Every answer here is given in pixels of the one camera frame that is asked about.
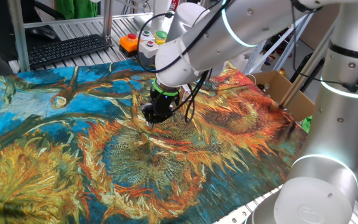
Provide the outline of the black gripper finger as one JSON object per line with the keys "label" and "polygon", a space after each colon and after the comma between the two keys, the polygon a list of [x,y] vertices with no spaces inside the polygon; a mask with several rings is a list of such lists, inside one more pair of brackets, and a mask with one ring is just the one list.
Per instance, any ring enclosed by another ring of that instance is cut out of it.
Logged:
{"label": "black gripper finger", "polygon": [[162,123],[173,115],[172,110],[154,110],[154,123]]}
{"label": "black gripper finger", "polygon": [[142,114],[146,120],[147,125],[153,128],[155,124],[154,107],[152,103],[146,103],[141,106]]}

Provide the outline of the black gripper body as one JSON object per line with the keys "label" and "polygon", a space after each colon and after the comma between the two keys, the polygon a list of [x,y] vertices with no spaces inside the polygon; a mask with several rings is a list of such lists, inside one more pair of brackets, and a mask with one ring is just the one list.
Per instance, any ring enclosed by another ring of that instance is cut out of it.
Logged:
{"label": "black gripper body", "polygon": [[163,91],[158,90],[150,91],[152,111],[155,114],[171,114],[173,109],[171,104],[175,102],[179,103],[179,92],[178,91]]}

